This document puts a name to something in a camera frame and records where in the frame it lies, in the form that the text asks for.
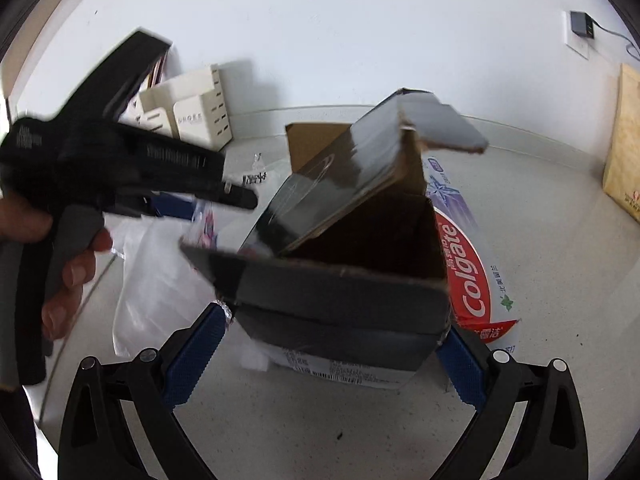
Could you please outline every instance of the green leaf icon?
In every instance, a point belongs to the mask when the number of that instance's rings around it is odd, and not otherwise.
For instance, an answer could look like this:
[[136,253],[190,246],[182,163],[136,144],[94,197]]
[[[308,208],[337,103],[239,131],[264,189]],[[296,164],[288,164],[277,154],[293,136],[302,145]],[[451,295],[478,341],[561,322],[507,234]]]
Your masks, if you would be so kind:
[[509,298],[506,294],[504,295],[504,298],[502,298],[500,304],[507,309],[507,312],[510,311],[513,307],[513,301],[511,301],[511,298]]

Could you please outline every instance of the grey handle grip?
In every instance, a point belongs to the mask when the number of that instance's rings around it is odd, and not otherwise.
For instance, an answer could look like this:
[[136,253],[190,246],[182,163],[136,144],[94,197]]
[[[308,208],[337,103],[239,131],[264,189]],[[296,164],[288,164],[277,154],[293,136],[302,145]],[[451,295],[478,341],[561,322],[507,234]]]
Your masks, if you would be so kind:
[[42,305],[62,287],[65,264],[103,227],[100,211],[69,205],[54,216],[43,241],[0,242],[0,388],[44,380]]

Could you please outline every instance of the screw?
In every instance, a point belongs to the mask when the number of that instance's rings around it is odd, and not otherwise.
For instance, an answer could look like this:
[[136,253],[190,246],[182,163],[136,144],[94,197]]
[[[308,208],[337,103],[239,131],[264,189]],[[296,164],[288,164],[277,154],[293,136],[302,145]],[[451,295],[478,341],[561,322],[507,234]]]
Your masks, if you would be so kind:
[[156,352],[155,349],[147,348],[146,350],[143,350],[142,352],[140,352],[140,360],[143,363],[150,363],[156,358],[157,355],[158,355],[158,352]]
[[554,359],[554,368],[559,372],[566,371],[566,363],[562,359]]
[[93,357],[85,357],[84,359],[82,359],[80,363],[80,367],[82,368],[82,370],[90,370],[94,366],[95,366],[95,358]]
[[504,350],[496,350],[494,352],[494,359],[499,363],[505,364],[509,362],[510,357]]

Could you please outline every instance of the barcode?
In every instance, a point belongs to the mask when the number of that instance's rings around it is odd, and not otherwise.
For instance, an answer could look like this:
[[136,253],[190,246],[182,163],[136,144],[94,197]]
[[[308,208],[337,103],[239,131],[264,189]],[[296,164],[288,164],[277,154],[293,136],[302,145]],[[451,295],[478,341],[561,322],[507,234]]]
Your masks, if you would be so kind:
[[342,377],[340,375],[323,374],[322,372],[311,372],[313,375],[322,377],[323,379],[329,379],[331,381],[340,381],[341,383],[360,384],[362,382],[359,378]]

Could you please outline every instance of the white storage box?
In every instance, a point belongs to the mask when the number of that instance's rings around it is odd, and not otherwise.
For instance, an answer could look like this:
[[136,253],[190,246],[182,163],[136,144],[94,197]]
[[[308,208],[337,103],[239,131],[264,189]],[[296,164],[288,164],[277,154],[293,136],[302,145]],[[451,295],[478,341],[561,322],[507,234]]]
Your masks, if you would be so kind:
[[142,91],[138,101],[140,123],[151,130],[216,151],[232,139],[217,65]]

